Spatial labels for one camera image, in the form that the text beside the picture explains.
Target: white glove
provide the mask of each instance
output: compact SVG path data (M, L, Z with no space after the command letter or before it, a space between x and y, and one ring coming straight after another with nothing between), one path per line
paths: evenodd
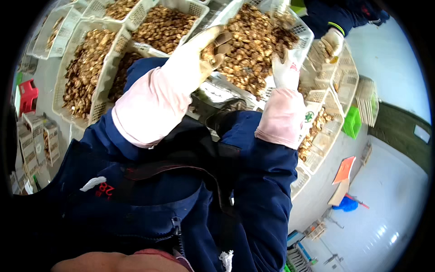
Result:
M224 61L225 54L217 54L215 62L201 60L201 51L224 30L224 26L210 27L198 33L188 43L178 47L163 65L162 72L184 94L194 92L213 70Z
M224 60L200 59L201 51L212 43L223 26L211 27L176 49L162 68L139 78L116 102L112 119L119 133L131 144L152 148L176 127L192 103L195 91Z
M325 61L330 63L332 60L336 60L336 57L343 50L343 43L345 38L343 34L337 29L331 27L328 32L320 38L319 47L324 53Z
M272 57L276 89L266 103L255 137L297 150L306 112L304 98L298 92L301 65L297 60L303 58L299 53L285 51L284 59L282 64L278 55Z
M273 79L277 89L298 90L301 64L296 61L300 58L297 58L294 54L294 50L285 50L284 64L281 63L281 59L277 54L272 55Z

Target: navy blue jacket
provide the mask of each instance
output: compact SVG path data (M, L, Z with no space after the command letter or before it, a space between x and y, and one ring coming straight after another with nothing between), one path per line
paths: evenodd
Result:
M234 185L239 221L231 226L233 272L281 271L286 258L290 184L297 177L297 151L256 139L260 118L259 112L240 112L222 137L223 142L241 148ZM187 148L197 144L189 141L197 133L185 135ZM35 239L30 250L37 263L46 260L44 266L50 268L89 251L132 254L153 247L153 242L173 236L171 219L177 216L181 219L182 253L195 272L224 271L218 256L228 242L223 240L228 230L222 224L218 200L197 172L180 168L138 181L129 203L108 196L120 189L129 165L153 161L159 145L145 150L130 144L115 128L109 111L85 131L80 142L71 143L58 174L46 188L34 195L16 196L23 208L33 204L41 210L34 218L39 228L28 229L25 236L27 243ZM79 191L97 176L106 177L107 185ZM107 188L114 189L105 194Z
M320 39L329 28L338 29L344 36L354 27L367 23L380 26L390 16L370 0L305 0L308 16L302 20Z

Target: concrete floor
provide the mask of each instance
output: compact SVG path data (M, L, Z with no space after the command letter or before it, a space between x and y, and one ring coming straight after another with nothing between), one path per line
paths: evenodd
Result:
M364 124L355 140L344 132L340 132L335 145L317 173L311 177L305 188L294 199L293 208L290 211L288 233L294 230L303 232L330 207L328 201L338 187L338 184L332 185L332 182L343 159L356 157L350 180L352 181L357 175L361 167L360 157L368 142L367 128Z
M39 88L37 114L45 114L49 119L59 125L60 158L62 159L68 148L70 136L80 140L83 133L78 129L70 128L69 123L52 111L51 105L54 95L54 85L56 83L59 65L60 58L39 60L35 74L33 76L25 74L23 80L33 78L35 85ZM325 159L318 172L312 176L310 182L293 201L293 208L290 212L290 222L288 224L289 233L293 230L304 231L329 208L328 200L337 186L331 184L342 159L350 156L357 157L351 173L352 180L361 166L359 158L361 157L367 141L367 126L363 125L356 140L340 132L327 159ZM55 176L62 162L61 159L59 159L53 167L47 167L49 177L53 178Z

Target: worker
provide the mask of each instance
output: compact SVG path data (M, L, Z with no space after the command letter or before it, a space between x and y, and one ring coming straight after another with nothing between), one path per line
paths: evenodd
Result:
M302 5L307 8L307 16L301 19L313 31L314 38L321 39L320 46L330 46L331 61L341 53L344 38L352 28L366 24L380 26L390 18L378 3L375 0L304 0Z
M190 94L219 65L200 53L222 30L201 32L169 59L135 62L125 94L71 142L52 182L14 198L21 211L38 209L16 218L27 226L17 239L31 252L21 268L283 269L305 115L301 64L289 54L284 62L273 56L277 88L264 112L218 113L211 125L221 140L213 142L185 113Z

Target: white tag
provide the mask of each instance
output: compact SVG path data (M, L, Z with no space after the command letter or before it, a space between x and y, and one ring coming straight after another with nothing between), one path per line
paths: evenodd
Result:
M82 192L86 192L89 189L92 189L95 187L95 185L106 182L105 177L98 177L98 178L91 178L84 186L80 189Z

